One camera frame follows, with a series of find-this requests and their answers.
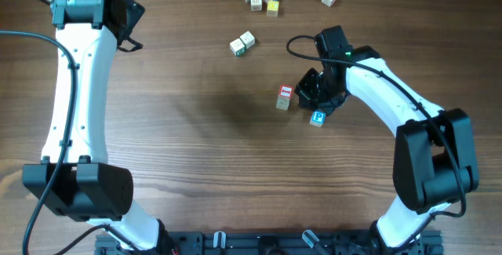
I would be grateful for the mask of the blue letter P block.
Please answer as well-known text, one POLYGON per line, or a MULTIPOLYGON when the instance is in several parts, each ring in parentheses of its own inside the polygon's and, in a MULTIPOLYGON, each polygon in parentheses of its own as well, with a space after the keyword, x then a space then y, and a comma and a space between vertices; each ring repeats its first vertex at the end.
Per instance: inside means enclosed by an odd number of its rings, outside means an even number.
POLYGON ((326 114, 323 111, 314 111, 312 113, 310 124, 313 126, 321 127, 326 119, 326 114))

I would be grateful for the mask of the red letter I block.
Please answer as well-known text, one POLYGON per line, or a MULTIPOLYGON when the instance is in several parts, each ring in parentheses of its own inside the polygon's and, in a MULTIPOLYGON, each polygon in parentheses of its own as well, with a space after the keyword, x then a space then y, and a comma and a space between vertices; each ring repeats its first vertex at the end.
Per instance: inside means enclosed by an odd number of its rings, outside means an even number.
POLYGON ((281 85, 278 95, 283 98, 290 99, 294 93, 294 88, 288 85, 281 85))

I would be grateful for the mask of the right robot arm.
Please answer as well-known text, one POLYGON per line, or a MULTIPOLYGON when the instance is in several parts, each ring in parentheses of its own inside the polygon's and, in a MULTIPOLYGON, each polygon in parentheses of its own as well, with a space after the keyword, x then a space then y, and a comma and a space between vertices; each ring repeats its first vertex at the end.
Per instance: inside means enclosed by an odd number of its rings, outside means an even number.
POLYGON ((407 86, 370 46, 349 44, 342 27, 311 37, 315 61, 295 93, 301 108, 321 126, 348 97, 364 102, 395 137, 392 179, 396 197, 387 212, 372 222, 367 254, 397 254, 415 248, 430 254, 424 229, 436 217, 460 218, 467 194, 477 189, 479 174, 471 120, 459 109, 444 110, 407 86))

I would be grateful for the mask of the red letter A block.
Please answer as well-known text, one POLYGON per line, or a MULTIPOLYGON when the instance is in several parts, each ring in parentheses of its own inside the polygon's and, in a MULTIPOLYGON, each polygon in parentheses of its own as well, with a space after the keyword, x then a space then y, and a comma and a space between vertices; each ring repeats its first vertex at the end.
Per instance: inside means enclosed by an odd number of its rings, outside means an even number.
POLYGON ((278 97, 276 108, 287 111, 290 105, 290 99, 288 97, 278 97))

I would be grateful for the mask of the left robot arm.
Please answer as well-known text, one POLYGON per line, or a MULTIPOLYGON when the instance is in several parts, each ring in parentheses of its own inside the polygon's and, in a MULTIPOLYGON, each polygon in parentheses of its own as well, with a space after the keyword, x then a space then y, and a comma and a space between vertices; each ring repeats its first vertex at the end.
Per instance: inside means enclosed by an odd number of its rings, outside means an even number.
POLYGON ((23 168, 24 186, 58 216, 103 228, 131 253, 170 254, 163 223, 133 200, 130 171, 108 163, 104 136, 113 58, 144 8, 133 0, 52 0, 58 71, 41 161, 23 168))

